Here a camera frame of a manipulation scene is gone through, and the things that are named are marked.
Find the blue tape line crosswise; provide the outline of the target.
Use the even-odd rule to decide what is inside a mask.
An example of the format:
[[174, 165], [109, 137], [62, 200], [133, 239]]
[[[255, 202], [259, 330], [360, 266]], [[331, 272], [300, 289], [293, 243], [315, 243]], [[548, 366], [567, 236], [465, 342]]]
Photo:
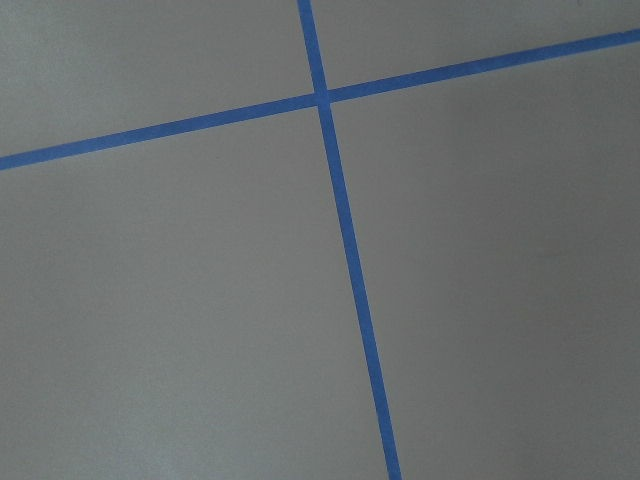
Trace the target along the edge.
[[429, 68], [426, 70], [350, 84], [337, 88], [330, 88], [327, 86], [318, 37], [312, 36], [310, 39], [305, 41], [305, 46], [308, 50], [310, 72], [314, 88], [314, 91], [309, 94], [287, 97], [265, 103], [243, 106], [206, 115], [6, 155], [1, 158], [1, 169], [11, 170], [200, 130], [207, 130], [223, 125], [241, 123], [248, 120], [304, 110], [316, 107], [321, 102], [331, 104], [339, 103], [386, 92], [399, 91], [456, 78], [513, 68], [520, 65], [636, 44], [638, 42], [639, 30], [631, 29], [623, 32], [561, 42], [548, 46], [485, 57], [477, 60], [464, 61], [461, 63]]

